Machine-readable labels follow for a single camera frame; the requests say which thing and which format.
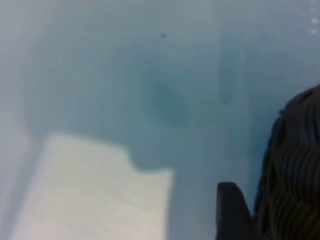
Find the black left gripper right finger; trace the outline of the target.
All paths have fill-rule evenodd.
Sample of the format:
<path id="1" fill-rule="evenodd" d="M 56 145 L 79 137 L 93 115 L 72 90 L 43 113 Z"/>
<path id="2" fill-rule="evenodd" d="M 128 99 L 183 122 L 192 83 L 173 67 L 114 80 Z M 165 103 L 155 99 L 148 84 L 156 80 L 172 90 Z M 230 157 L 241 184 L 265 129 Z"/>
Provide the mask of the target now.
<path id="1" fill-rule="evenodd" d="M 227 240 L 257 240 L 257 233 L 240 188 L 228 182 Z"/>

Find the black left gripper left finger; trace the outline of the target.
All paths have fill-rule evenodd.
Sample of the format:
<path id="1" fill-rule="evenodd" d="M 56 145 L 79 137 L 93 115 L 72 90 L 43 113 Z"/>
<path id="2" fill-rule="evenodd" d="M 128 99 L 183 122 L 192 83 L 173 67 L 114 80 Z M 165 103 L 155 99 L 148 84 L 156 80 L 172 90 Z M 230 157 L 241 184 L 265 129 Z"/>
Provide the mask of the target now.
<path id="1" fill-rule="evenodd" d="M 220 182 L 216 191 L 216 240 L 232 240 L 229 220 L 232 219 L 232 182 Z"/>

